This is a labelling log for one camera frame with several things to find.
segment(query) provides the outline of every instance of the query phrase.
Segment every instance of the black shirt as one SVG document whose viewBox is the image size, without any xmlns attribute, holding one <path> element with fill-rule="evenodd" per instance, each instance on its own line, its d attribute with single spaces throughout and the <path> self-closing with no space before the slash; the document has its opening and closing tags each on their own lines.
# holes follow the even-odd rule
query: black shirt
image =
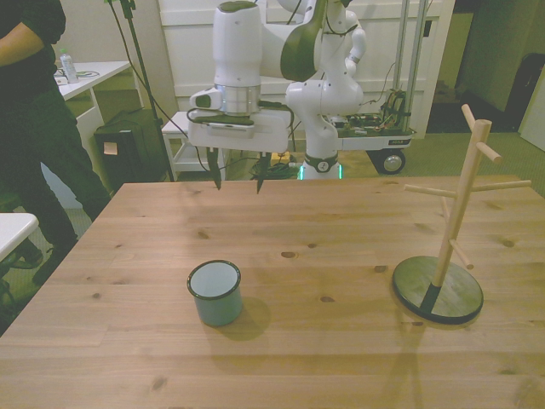
<svg viewBox="0 0 545 409">
<path fill-rule="evenodd" d="M 55 52 L 65 30 L 66 17 L 60 0 L 0 0 L 0 37 L 23 23 L 35 32 L 45 47 L 35 55 L 9 66 L 0 66 L 0 99 L 36 95 L 56 87 Z"/>
</svg>

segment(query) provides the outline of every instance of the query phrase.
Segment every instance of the wheel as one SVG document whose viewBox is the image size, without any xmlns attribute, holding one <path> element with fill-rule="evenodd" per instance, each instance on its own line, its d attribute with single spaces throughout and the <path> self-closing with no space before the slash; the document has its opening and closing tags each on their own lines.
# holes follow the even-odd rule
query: wheel
<svg viewBox="0 0 545 409">
<path fill-rule="evenodd" d="M 367 155 L 378 173 L 397 175 L 405 166 L 405 155 L 401 149 L 382 149 L 367 151 Z"/>
</svg>

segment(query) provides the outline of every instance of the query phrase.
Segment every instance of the metal pole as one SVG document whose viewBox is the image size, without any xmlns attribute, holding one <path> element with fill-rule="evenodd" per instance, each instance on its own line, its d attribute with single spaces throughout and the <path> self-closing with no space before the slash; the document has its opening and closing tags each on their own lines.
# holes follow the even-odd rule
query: metal pole
<svg viewBox="0 0 545 409">
<path fill-rule="evenodd" d="M 167 161 L 166 163 L 168 164 L 169 155 L 167 154 L 167 147 L 165 146 L 163 131 L 161 130 L 161 125 L 163 124 L 163 120 L 161 120 L 161 118 L 159 118 L 157 114 L 157 109 L 155 107 L 155 100 L 153 99 L 153 96 L 152 96 L 152 88 L 150 86 L 150 82 L 147 77 L 146 68 L 144 67 L 144 59 L 142 58 L 140 44 L 138 42 L 138 37 L 136 36 L 135 25 L 133 24 L 133 14 L 131 9 L 136 9 L 135 2 L 134 0 L 121 0 L 121 5 L 123 7 L 123 14 L 125 16 L 125 19 L 127 19 L 129 23 L 129 28 L 133 38 L 133 43 L 135 44 L 136 54 L 138 56 L 138 62 L 140 63 L 142 77 L 144 80 L 144 86 L 146 87 L 146 93 L 150 100 L 150 105 L 152 107 L 152 114 L 153 114 L 153 119 L 155 121 L 155 128 L 157 130 L 157 137 L 159 138 L 161 150 L 163 151 L 163 156 L 165 157 L 165 160 Z M 167 166 L 167 171 L 169 173 L 170 181 L 175 181 L 174 173 L 172 172 L 172 169 L 170 168 L 170 166 Z"/>
<path fill-rule="evenodd" d="M 416 21 L 415 42 L 412 47 L 412 58 L 410 60 L 410 75 L 409 84 L 407 85 L 407 95 L 405 100 L 407 105 L 405 111 L 412 112 L 413 96 L 415 94 L 416 87 L 416 72 L 418 71 L 418 62 L 420 60 L 420 51 L 422 50 L 422 39 L 424 37 L 424 22 L 427 12 L 427 0 L 420 0 L 420 8 L 418 9 L 418 20 Z M 401 129 L 406 132 L 409 128 L 410 117 L 404 117 Z"/>
<path fill-rule="evenodd" d="M 403 64 L 403 49 L 405 46 L 405 32 L 407 31 L 407 19 L 409 17 L 409 1 L 403 0 L 401 5 L 401 20 L 399 21 L 398 53 L 395 57 L 395 71 L 393 74 L 393 88 L 399 89 L 401 85 L 401 65 Z"/>
</svg>

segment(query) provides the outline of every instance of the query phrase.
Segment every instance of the wooden mug tree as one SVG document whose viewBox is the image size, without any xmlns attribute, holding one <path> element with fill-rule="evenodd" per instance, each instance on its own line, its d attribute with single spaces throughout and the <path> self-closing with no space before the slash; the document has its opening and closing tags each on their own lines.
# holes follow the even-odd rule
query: wooden mug tree
<svg viewBox="0 0 545 409">
<path fill-rule="evenodd" d="M 500 164 L 502 157 L 486 145 L 492 122 L 484 119 L 475 121 L 468 105 L 464 105 L 462 111 L 472 134 L 457 190 L 452 192 L 411 185 L 404 187 L 410 192 L 441 196 L 447 228 L 439 258 L 412 257 L 401 262 L 393 272 L 393 289 L 401 302 L 415 314 L 443 324 L 463 324 L 472 320 L 480 312 L 484 302 L 477 280 L 464 268 L 450 262 L 452 252 L 455 251 L 464 267 L 473 269 L 473 264 L 457 242 L 471 192 L 531 185 L 531 181 L 511 181 L 473 186 L 482 155 L 495 164 Z M 452 214 L 446 203 L 447 197 L 454 199 Z"/>
</svg>

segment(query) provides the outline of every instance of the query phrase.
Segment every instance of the black speaker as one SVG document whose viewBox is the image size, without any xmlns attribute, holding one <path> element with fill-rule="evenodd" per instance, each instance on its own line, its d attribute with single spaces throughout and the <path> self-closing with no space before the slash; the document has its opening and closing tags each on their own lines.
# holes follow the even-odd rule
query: black speaker
<svg viewBox="0 0 545 409">
<path fill-rule="evenodd" d="M 168 159 L 149 109 L 121 112 L 95 132 L 95 141 L 112 188 L 163 179 Z"/>
</svg>

